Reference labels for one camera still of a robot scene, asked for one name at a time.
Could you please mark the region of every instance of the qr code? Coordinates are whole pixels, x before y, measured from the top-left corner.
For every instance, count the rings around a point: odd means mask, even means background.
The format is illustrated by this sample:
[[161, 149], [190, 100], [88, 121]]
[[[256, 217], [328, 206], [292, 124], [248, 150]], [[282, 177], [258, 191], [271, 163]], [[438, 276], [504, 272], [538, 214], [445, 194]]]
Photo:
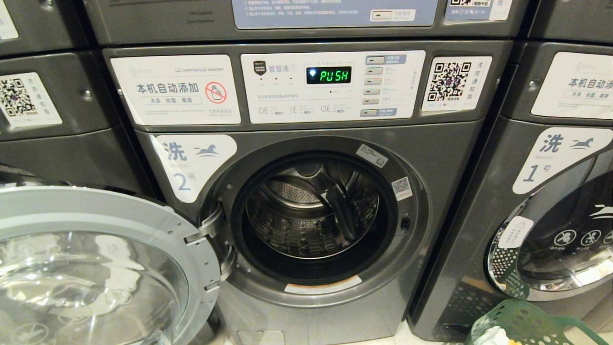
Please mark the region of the qr code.
[[428, 102], [459, 100], [471, 66], [470, 62], [437, 63], [428, 89]]
[[405, 195], [407, 193], [409, 193], [410, 195], [413, 194], [413, 192], [411, 191], [411, 184], [409, 183], [408, 177], [404, 177], [398, 181], [392, 182], [392, 188], [394, 189], [394, 194], [396, 194], [397, 196]]
[[28, 89], [20, 78], [0, 80], [0, 103], [7, 116], [18, 116], [36, 111]]
[[492, 0], [451, 0], [452, 6], [490, 7]]

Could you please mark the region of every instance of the green laundry basket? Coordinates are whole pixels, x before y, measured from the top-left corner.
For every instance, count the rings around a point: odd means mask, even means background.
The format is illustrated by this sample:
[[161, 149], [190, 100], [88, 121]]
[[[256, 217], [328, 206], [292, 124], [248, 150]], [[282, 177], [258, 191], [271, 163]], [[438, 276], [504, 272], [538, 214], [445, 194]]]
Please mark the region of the green laundry basket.
[[522, 345], [575, 345], [564, 336], [564, 328], [577, 327], [598, 345], [609, 345], [585, 323], [572, 317], [554, 317], [522, 300], [504, 300], [473, 324], [465, 345], [474, 345], [488, 329], [500, 326], [506, 336]]

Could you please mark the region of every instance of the white floor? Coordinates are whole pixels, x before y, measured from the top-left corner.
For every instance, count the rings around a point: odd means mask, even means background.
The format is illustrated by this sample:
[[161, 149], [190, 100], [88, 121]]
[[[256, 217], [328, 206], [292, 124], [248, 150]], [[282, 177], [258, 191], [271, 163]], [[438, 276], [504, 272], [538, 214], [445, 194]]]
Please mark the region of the white floor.
[[[609, 344], [613, 344], [613, 333], [601, 335]], [[351, 345], [460, 345], [460, 343], [438, 343], [433, 341], [424, 341], [414, 336], [409, 330], [406, 322], [403, 322], [398, 328], [398, 333], [393, 338], [384, 338], [372, 341], [363, 341], [361, 343], [352, 343]], [[576, 345], [587, 345], [588, 343], [576, 343]], [[234, 345], [223, 335], [218, 337], [210, 345]]]

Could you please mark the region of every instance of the digital display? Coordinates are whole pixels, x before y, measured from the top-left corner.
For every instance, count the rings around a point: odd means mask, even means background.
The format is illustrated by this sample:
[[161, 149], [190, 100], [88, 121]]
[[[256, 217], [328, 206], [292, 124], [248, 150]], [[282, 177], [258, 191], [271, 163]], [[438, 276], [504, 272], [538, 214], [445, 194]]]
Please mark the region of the digital display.
[[306, 69], [307, 84], [351, 83], [351, 66], [309, 67]]

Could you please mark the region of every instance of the open washer door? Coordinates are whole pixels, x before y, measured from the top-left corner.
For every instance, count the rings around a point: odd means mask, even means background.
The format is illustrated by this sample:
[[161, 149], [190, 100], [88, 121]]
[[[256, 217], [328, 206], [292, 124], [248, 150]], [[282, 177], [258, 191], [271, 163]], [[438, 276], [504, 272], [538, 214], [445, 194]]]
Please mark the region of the open washer door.
[[530, 195], [486, 254], [495, 285], [529, 301], [586, 293], [613, 279], [613, 150], [578, 163]]
[[187, 344], [220, 265], [172, 208], [107, 190], [0, 188], [0, 344]]

